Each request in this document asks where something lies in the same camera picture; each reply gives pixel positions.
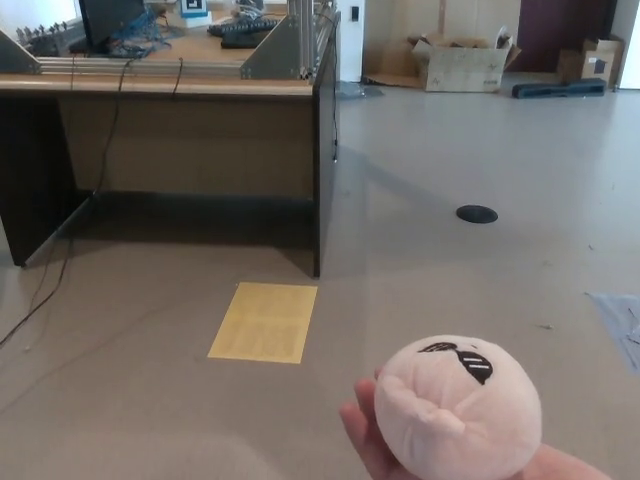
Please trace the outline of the person's right hand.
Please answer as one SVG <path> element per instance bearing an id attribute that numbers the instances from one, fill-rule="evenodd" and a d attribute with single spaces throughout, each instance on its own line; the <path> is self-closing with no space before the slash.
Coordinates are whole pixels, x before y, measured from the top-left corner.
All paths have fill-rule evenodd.
<path id="1" fill-rule="evenodd" d="M 374 394 L 381 372 L 354 385 L 356 401 L 345 403 L 339 413 L 354 449 L 372 479 L 414 480 L 386 445 L 376 420 Z M 606 480 L 610 476 L 594 466 L 563 451 L 543 444 L 526 467 L 511 479 L 533 480 Z"/>

